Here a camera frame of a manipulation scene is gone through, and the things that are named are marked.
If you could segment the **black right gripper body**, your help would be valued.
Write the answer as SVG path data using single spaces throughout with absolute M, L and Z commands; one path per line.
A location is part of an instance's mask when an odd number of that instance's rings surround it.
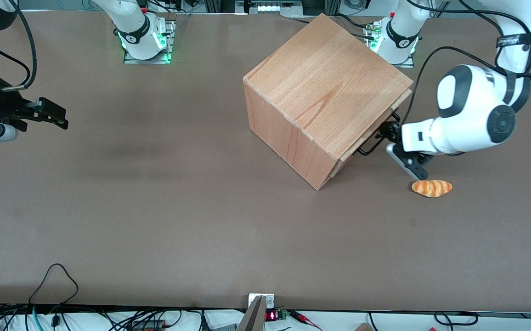
M 17 130 L 17 118 L 28 114 L 28 103 L 19 92 L 2 92 L 0 88 L 0 134 L 5 131 L 3 124 Z

